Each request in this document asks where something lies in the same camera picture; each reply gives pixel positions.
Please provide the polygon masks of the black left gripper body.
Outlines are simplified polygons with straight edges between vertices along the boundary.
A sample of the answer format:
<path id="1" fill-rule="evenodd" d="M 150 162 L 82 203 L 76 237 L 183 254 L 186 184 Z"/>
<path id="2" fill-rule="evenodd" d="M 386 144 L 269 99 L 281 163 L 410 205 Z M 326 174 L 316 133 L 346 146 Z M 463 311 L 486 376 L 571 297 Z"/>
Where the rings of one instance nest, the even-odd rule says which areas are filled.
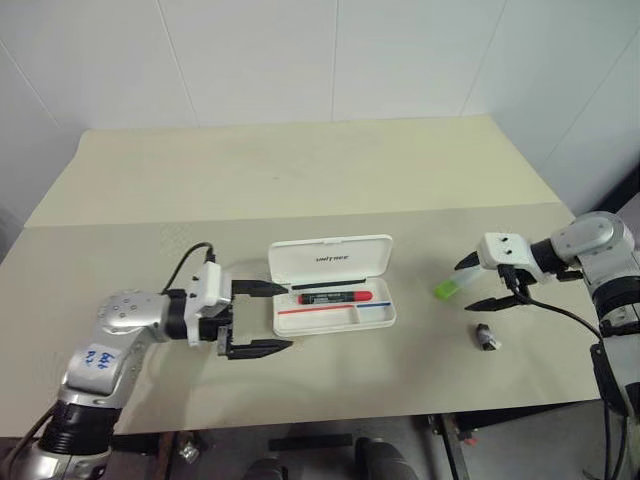
<path id="1" fill-rule="evenodd" d="M 225 306 L 216 315 L 205 311 L 199 318 L 199 339 L 214 343 L 217 355 L 231 358 L 233 352 L 234 307 Z"/>

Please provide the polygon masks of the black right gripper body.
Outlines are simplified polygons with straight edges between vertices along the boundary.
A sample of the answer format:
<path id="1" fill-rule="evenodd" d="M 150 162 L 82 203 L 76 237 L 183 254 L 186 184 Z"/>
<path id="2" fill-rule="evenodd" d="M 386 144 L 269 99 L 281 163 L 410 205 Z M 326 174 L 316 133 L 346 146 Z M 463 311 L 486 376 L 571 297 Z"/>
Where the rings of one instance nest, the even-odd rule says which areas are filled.
<path id="1" fill-rule="evenodd" d="M 518 300 L 532 299 L 529 287 L 536 284 L 537 280 L 529 272 L 513 265 L 499 265 L 497 271 L 505 286 Z"/>

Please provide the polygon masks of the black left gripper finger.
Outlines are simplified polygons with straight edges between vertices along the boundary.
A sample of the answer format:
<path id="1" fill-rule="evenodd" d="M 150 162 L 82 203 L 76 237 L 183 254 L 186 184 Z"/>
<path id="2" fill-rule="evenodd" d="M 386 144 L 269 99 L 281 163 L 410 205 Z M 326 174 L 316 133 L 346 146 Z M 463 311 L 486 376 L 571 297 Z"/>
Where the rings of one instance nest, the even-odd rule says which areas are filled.
<path id="1" fill-rule="evenodd" d="M 244 345 L 234 345 L 230 343 L 225 356 L 229 360 L 259 359 L 281 352 L 292 345 L 292 341 L 281 339 L 252 340 L 250 343 Z"/>
<path id="2" fill-rule="evenodd" d="M 282 285 L 264 280 L 232 280 L 231 295 L 247 295 L 256 298 L 271 298 L 287 294 L 289 290 Z"/>

